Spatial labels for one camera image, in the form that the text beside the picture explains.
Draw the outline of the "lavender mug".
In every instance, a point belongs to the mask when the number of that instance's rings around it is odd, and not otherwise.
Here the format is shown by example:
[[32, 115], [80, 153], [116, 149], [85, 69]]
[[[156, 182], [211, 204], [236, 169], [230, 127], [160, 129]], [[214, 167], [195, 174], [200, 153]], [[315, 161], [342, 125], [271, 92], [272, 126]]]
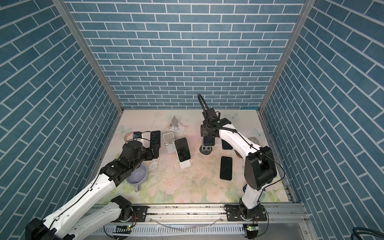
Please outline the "lavender mug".
[[135, 169], [131, 175], [126, 178], [126, 182], [134, 187], [135, 192], [141, 190], [142, 184], [148, 178], [148, 169], [145, 165], [141, 164], [137, 169]]

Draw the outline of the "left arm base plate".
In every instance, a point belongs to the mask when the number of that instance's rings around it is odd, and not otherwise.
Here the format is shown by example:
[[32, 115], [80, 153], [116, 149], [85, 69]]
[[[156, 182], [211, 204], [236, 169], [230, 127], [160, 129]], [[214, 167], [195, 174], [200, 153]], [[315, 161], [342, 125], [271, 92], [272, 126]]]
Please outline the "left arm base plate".
[[127, 221], [132, 224], [145, 222], [148, 209], [148, 206], [131, 206], [129, 209], [129, 218]]

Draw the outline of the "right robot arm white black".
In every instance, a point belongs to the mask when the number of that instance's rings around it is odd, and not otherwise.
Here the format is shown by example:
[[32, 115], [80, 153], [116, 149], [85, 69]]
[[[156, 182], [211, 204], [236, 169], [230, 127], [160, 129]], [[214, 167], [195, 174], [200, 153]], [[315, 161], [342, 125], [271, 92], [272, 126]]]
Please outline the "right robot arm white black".
[[249, 220], [256, 215], [265, 188], [277, 176], [276, 163], [269, 147], [260, 147], [247, 139], [227, 120], [204, 120], [201, 136], [221, 138], [230, 144], [245, 160], [244, 178], [247, 187], [239, 201], [242, 218]]

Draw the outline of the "tape roll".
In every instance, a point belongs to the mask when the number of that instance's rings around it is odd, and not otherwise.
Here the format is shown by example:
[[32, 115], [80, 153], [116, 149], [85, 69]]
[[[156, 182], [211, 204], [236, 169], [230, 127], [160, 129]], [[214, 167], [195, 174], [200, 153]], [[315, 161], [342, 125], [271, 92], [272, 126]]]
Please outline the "tape roll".
[[131, 141], [133, 139], [134, 139], [134, 132], [129, 132], [124, 137], [124, 141], [125, 142]]

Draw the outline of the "black round stand rear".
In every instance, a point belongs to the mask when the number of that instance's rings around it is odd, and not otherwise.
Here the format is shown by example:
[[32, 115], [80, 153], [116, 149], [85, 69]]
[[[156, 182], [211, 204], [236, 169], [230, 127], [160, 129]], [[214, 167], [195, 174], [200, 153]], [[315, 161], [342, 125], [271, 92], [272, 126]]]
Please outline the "black round stand rear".
[[200, 146], [200, 153], [203, 155], [210, 155], [212, 150], [213, 150], [212, 146], [204, 146], [204, 145]]

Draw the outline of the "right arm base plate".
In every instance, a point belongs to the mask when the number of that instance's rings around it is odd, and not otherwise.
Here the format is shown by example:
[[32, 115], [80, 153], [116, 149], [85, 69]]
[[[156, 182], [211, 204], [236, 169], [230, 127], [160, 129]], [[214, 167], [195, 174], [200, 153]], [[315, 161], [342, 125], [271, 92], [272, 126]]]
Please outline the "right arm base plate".
[[249, 210], [243, 205], [224, 205], [228, 222], [240, 221], [267, 221], [267, 212], [263, 205]]

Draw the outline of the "black phone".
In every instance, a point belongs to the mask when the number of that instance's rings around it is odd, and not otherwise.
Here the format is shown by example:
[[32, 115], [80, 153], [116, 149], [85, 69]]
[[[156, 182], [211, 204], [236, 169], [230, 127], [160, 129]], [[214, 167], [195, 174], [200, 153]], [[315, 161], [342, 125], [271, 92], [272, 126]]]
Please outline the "black phone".
[[215, 145], [215, 137], [203, 137], [203, 145], [204, 146], [208, 146], [208, 147], [212, 147]]
[[231, 157], [221, 157], [220, 179], [225, 181], [232, 180], [233, 159]]
[[191, 159], [191, 153], [186, 138], [175, 140], [175, 146], [177, 150], [178, 159], [180, 162], [189, 161]]
[[150, 148], [158, 150], [161, 147], [161, 131], [152, 131], [150, 138]]
[[228, 142], [226, 142], [225, 140], [222, 140], [222, 149], [223, 150], [232, 150], [233, 147]]

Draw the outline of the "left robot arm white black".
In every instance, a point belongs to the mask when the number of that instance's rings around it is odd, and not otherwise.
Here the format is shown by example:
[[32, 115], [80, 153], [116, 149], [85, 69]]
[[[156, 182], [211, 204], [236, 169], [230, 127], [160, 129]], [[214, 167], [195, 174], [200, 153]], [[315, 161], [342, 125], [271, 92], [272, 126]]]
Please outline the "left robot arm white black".
[[160, 144], [146, 148], [131, 140], [123, 145], [120, 156], [101, 168], [100, 173], [82, 191], [52, 214], [26, 225], [27, 240], [83, 240], [104, 225], [113, 222], [134, 224], [137, 214], [132, 203], [122, 196], [113, 198], [105, 207], [85, 217], [101, 198], [109, 194], [138, 169], [142, 162], [159, 157]]

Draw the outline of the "white phone stand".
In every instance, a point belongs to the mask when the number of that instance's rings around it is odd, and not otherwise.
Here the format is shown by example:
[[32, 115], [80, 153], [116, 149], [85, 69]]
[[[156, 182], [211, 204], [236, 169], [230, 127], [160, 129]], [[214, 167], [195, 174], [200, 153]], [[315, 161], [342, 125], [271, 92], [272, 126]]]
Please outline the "white phone stand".
[[176, 145], [175, 145], [175, 136], [173, 132], [166, 133], [163, 135], [163, 139], [166, 145], [167, 152], [169, 154], [175, 153], [176, 150]]
[[190, 166], [191, 166], [191, 161], [190, 160], [186, 160], [186, 161], [180, 162], [181, 169], [186, 169], [186, 168], [188, 168]]
[[169, 130], [173, 133], [177, 133], [177, 134], [183, 134], [184, 131], [185, 131], [185, 127], [182, 126], [182, 124], [178, 121], [178, 119], [176, 118], [176, 116], [173, 116], [171, 121], [170, 121], [170, 127], [169, 127]]

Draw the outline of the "patterned shell stone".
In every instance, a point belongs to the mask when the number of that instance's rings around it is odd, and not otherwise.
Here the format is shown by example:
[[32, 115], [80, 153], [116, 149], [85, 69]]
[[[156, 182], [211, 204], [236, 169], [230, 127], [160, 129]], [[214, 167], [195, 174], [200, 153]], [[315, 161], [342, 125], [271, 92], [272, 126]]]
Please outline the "patterned shell stone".
[[264, 147], [265, 145], [263, 143], [261, 143], [256, 137], [249, 137], [248, 138], [252, 143], [260, 146], [260, 147]]

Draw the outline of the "aluminium rail at front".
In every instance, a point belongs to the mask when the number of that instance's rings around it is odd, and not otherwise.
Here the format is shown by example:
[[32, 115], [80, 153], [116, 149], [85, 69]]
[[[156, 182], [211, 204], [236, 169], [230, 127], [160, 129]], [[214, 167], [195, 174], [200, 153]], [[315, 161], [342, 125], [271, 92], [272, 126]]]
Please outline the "aluminium rail at front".
[[[113, 221], [108, 224], [125, 227], [118, 237], [129, 235], [190, 235], [190, 234], [226, 234], [230, 227], [245, 234], [248, 239], [271, 237], [280, 234], [290, 238], [290, 231], [299, 232], [304, 239], [314, 239], [314, 229], [302, 204], [280, 203], [263, 205], [267, 212], [267, 221], [228, 222], [223, 204], [150, 204], [145, 222], [129, 224]], [[94, 205], [85, 213], [85, 217], [102, 209]]]

